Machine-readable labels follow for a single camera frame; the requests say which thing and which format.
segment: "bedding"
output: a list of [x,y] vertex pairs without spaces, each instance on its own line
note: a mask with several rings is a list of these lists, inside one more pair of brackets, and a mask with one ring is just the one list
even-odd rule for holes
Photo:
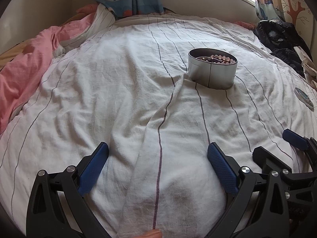
[[91,13],[82,20],[42,31],[0,71],[0,136],[8,122],[35,92],[52,57],[62,55],[85,41],[94,29],[91,28],[93,20],[101,21],[100,26],[104,27],[115,21],[108,10],[104,8],[104,11],[107,11],[104,18],[95,17],[95,13]]
[[[85,199],[112,237],[152,228],[163,237],[204,237],[226,200],[207,160],[210,142],[255,172],[258,146],[293,172],[308,171],[305,156],[282,132],[315,136],[316,112],[293,90],[306,92],[315,107],[316,92],[251,31],[173,13],[136,15],[107,27],[96,20],[108,13],[102,6],[90,35],[53,58],[0,139],[0,202],[23,233],[37,172],[76,165],[101,141],[109,145],[109,159]],[[188,51],[198,47],[237,57],[232,88],[208,89],[189,79]]]
[[[73,17],[69,18],[66,22],[64,22],[61,26],[64,26],[75,20],[82,20],[84,17],[88,16],[91,13],[96,12],[97,4],[89,4],[84,6],[83,8],[78,9],[77,14]],[[12,61],[17,55],[21,54],[24,48],[31,42],[31,39],[21,42],[16,46],[12,47],[8,51],[2,53],[0,55],[0,71],[5,66],[6,63]]]

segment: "white bed sheet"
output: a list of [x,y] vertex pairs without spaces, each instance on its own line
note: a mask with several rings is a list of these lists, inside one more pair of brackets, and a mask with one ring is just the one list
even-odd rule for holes
[[[190,80],[188,51],[198,47],[237,57],[231,89]],[[311,137],[317,126],[295,87],[316,105],[316,92],[240,26],[175,14],[120,20],[55,58],[8,125],[0,202],[25,233],[37,172],[76,165],[104,141],[110,156],[86,199],[112,237],[153,227],[164,237],[204,237],[225,207],[206,156],[210,142],[253,171],[260,171],[251,153],[258,146],[294,172],[307,170],[282,139],[283,129]]]

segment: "black clamp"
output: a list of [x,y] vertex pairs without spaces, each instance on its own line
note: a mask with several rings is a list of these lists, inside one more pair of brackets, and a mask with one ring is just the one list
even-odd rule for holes
[[[207,157],[227,194],[224,214],[205,238],[311,238],[317,233],[317,142],[285,130],[283,138],[302,150],[312,168],[293,174],[289,166],[262,147],[253,151],[253,161],[262,173],[240,167],[216,143]],[[61,173],[38,172],[27,211],[27,238],[110,238],[86,204],[107,161],[109,149],[101,143],[92,155]],[[82,233],[73,230],[62,209],[58,191],[67,203]],[[235,232],[253,192],[259,192],[256,206],[244,229]]]
[[[313,172],[293,174],[290,167],[262,147],[253,161],[262,173],[240,167],[216,143],[207,157],[227,193],[227,207],[205,238],[305,238],[317,231],[317,143],[285,130],[283,138],[306,154]],[[253,192],[256,206],[244,229],[235,232]]]
[[[83,198],[95,185],[108,156],[108,145],[102,142],[77,166],[69,166],[61,173],[38,172],[28,205],[27,238],[111,238]],[[70,227],[58,191],[64,192],[82,233]]]

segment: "beige cloth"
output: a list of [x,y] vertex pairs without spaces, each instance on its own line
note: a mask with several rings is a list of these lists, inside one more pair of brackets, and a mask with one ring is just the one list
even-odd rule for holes
[[10,62],[13,60],[14,57],[16,57],[18,54],[22,53],[24,48],[30,43],[30,39],[21,42],[20,44],[17,44],[15,47],[12,47],[8,51],[4,52],[2,55],[0,55],[0,71],[5,66],[7,62]]
[[309,56],[301,47],[294,47],[299,58],[302,61],[302,66],[304,68],[304,75],[307,83],[315,90],[317,90],[317,68],[310,60]]

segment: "wrinkled fabric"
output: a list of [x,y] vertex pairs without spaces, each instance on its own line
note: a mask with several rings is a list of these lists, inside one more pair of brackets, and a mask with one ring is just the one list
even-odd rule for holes
[[277,58],[280,58],[284,63],[291,66],[300,76],[305,77],[302,67],[302,61],[297,53],[289,48],[274,49],[271,53]]
[[79,47],[87,37],[98,31],[92,23],[102,22],[104,28],[115,22],[113,15],[102,5],[82,20],[62,27],[52,26],[40,32],[0,71],[0,135],[40,84],[53,58]]
[[312,59],[312,55],[292,23],[262,20],[254,30],[254,34],[263,45],[272,51],[272,55],[280,58],[304,77],[302,63],[294,47],[302,47],[310,59]]
[[301,47],[294,47],[294,49],[302,62],[307,83],[317,90],[317,67]]
[[[238,59],[232,88],[189,78],[188,51],[199,47]],[[53,59],[9,123],[0,139],[1,204],[25,232],[37,172],[77,165],[104,141],[109,158],[86,201],[113,238],[153,227],[164,238],[204,238],[226,205],[207,159],[210,142],[254,172],[261,172],[252,159],[258,146],[295,173],[306,169],[305,155],[282,138],[287,128],[317,133],[317,110],[298,100],[295,87],[316,103],[303,78],[245,28],[175,14],[124,18]]]

